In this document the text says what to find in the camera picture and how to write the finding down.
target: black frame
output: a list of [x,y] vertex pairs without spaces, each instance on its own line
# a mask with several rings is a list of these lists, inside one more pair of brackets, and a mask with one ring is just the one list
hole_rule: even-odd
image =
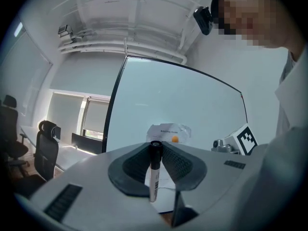
[[106,152],[106,147],[107,147],[107,138],[108,138],[108,131],[109,131],[109,124],[110,124],[110,118],[111,118],[111,113],[112,113],[112,108],[114,106],[114,102],[115,102],[115,98],[116,98],[116,92],[117,92],[117,89],[118,89],[118,86],[119,86],[119,83],[121,81],[121,77],[122,77],[122,74],[123,74],[123,71],[125,69],[125,65],[126,65],[126,62],[128,60],[128,58],[139,58],[139,59],[145,59],[145,60],[151,60],[151,61],[156,61],[156,62],[161,62],[161,63],[166,63],[166,64],[171,64],[171,65],[175,65],[175,66],[179,66],[179,67],[183,67],[183,68],[186,68],[186,69],[189,69],[189,70],[192,70],[194,72],[197,72],[199,74],[203,74],[203,75],[206,75],[208,77],[211,77],[215,80],[218,80],[219,82],[227,85],[228,87],[231,87],[232,89],[238,91],[240,94],[241,94],[241,98],[243,100],[243,104],[244,104],[244,109],[245,109],[245,115],[246,115],[246,123],[248,123],[248,120],[247,120],[247,112],[246,112],[246,106],[245,106],[245,102],[244,102],[244,98],[243,98],[243,95],[242,93],[237,90],[235,87],[229,85],[228,83],[214,77],[214,76],[211,76],[207,73],[204,73],[200,70],[197,70],[197,69],[194,69],[194,68],[191,68],[191,67],[187,67],[187,66],[184,66],[184,65],[181,65],[181,64],[176,64],[176,63],[172,63],[172,62],[168,62],[168,61],[165,61],[165,60],[160,60],[160,59],[154,59],[154,58],[149,58],[149,57],[138,57],[138,56],[131,56],[131,55],[127,55],[123,61],[123,64],[120,68],[120,71],[119,71],[119,74],[116,78],[116,81],[115,81],[115,86],[113,88],[113,91],[112,91],[112,94],[111,94],[111,98],[110,98],[110,102],[109,102],[109,106],[108,106],[108,111],[107,111],[107,115],[106,115],[106,120],[105,120],[105,125],[104,125],[104,133],[103,133],[103,146],[102,146],[102,153]]

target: ceiling light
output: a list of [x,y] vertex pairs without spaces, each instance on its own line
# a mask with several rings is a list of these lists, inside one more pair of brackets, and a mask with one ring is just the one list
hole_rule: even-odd
[[15,32],[14,32],[14,36],[17,37],[18,34],[20,33],[21,29],[23,28],[23,24],[20,22],[18,24],[18,27],[16,28]]

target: black hair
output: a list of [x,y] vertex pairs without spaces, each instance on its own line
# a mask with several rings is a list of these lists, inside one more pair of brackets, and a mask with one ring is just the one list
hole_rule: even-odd
[[218,28],[220,30],[223,30],[225,35],[235,35],[235,29],[231,29],[230,28],[230,24],[226,24],[224,22],[224,18],[223,17],[219,17],[219,4],[218,4],[219,0],[212,0],[211,3],[211,15],[213,18],[213,22],[218,25]]

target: desk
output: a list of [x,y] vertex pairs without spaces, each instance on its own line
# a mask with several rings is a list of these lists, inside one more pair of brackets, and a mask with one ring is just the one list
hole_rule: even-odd
[[[30,143],[34,147],[36,147],[37,134],[38,134],[39,129],[34,128],[34,127],[21,126],[21,130],[27,136]],[[56,166],[59,169],[65,171],[69,167],[74,165],[75,163],[77,163],[77,162],[79,162],[83,159],[92,157],[92,156],[94,156],[94,155],[80,151],[80,150],[76,150],[75,147],[60,141],[59,142],[59,152],[58,152]]]

